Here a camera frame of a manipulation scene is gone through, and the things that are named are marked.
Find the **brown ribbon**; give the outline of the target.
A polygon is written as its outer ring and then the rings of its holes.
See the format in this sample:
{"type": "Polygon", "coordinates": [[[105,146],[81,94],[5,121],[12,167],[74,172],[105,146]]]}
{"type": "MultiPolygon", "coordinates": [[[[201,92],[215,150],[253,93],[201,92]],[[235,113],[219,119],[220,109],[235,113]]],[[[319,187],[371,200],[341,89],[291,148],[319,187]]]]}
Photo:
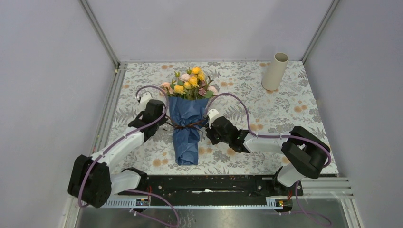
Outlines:
{"type": "Polygon", "coordinates": [[[181,131],[181,130],[196,130],[202,133],[201,128],[205,127],[208,119],[202,118],[196,122],[187,124],[187,125],[178,125],[170,116],[164,116],[162,118],[163,124],[167,124],[172,127],[172,132],[181,131]]]}

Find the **artificial flower bunch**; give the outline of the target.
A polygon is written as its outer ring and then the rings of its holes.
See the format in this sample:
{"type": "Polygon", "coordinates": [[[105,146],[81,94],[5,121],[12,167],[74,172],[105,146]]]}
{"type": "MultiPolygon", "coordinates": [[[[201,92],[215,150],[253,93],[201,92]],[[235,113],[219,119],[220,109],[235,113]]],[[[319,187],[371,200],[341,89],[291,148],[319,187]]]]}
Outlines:
{"type": "Polygon", "coordinates": [[[174,71],[175,79],[164,82],[160,88],[168,95],[188,100],[209,99],[218,95],[212,85],[213,79],[199,67],[187,69],[185,73],[174,71]]]}

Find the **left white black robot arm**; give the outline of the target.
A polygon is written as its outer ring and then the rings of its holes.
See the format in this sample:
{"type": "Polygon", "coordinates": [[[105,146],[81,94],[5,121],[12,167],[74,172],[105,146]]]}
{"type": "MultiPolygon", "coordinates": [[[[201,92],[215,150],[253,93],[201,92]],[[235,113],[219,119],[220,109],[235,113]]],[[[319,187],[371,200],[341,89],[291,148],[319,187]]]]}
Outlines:
{"type": "Polygon", "coordinates": [[[79,205],[102,207],[110,196],[131,190],[135,195],[147,191],[140,171],[126,169],[112,174],[117,164],[134,149],[155,135],[166,121],[166,106],[156,99],[142,102],[144,110],[129,123],[124,134],[91,156],[78,156],[73,165],[67,192],[79,205]]]}

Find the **blue wrapping paper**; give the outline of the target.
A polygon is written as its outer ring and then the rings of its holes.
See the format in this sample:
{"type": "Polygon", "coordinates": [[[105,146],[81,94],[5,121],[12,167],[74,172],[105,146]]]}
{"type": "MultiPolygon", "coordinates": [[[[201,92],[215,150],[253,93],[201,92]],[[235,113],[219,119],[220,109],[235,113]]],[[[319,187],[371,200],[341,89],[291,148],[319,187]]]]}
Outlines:
{"type": "MultiPolygon", "coordinates": [[[[208,99],[188,100],[180,97],[169,98],[169,116],[178,125],[187,125],[204,118],[208,99]]],[[[200,134],[196,130],[173,132],[175,162],[180,166],[197,165],[199,159],[198,142],[200,134]]]]}

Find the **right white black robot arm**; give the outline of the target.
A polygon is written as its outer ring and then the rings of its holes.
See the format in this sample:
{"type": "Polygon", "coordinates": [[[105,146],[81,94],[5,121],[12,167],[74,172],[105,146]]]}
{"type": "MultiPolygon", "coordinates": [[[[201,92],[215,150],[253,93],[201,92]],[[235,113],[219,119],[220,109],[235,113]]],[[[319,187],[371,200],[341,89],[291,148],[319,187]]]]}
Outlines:
{"type": "Polygon", "coordinates": [[[303,178],[317,179],[331,162],[330,149],[302,126],[289,134],[262,135],[237,129],[225,117],[215,117],[206,125],[207,138],[212,144],[225,143],[235,152],[272,152],[283,154],[289,163],[273,177],[273,191],[286,195],[303,178]]]}

